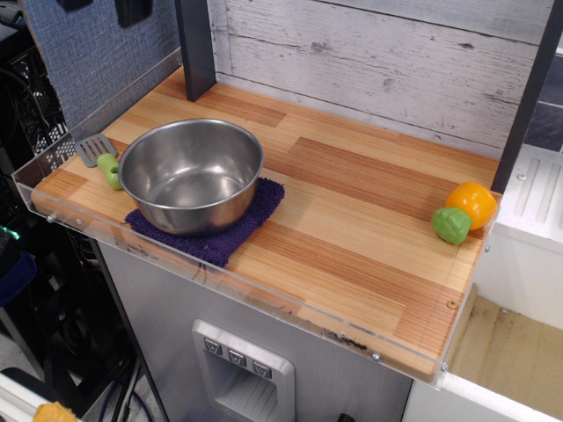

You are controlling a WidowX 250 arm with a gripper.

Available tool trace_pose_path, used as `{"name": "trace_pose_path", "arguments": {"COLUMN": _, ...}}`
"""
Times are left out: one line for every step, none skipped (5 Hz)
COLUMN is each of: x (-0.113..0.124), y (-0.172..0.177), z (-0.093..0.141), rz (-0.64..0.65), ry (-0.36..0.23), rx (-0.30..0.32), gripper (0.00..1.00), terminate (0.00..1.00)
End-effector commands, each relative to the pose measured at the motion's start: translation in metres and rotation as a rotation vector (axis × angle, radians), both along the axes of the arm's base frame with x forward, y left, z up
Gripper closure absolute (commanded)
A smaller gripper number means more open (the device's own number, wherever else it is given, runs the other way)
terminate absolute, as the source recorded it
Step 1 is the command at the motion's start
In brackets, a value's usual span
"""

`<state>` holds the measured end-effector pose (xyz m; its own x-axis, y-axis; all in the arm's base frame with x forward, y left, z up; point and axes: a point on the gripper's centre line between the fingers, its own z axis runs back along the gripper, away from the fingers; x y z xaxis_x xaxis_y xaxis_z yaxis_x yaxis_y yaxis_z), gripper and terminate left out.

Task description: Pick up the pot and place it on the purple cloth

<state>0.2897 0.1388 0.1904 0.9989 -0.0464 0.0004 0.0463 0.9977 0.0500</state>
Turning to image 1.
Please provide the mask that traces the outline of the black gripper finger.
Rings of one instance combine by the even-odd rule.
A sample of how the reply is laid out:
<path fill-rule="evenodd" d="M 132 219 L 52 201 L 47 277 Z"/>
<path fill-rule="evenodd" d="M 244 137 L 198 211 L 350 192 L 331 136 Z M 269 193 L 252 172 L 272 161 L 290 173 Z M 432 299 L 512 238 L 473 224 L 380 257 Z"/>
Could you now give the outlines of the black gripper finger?
<path fill-rule="evenodd" d="M 77 11 L 93 3 L 92 0 L 57 0 L 65 11 Z"/>
<path fill-rule="evenodd" d="M 148 18 L 153 10 L 152 0 L 115 0 L 120 27 L 130 27 Z"/>

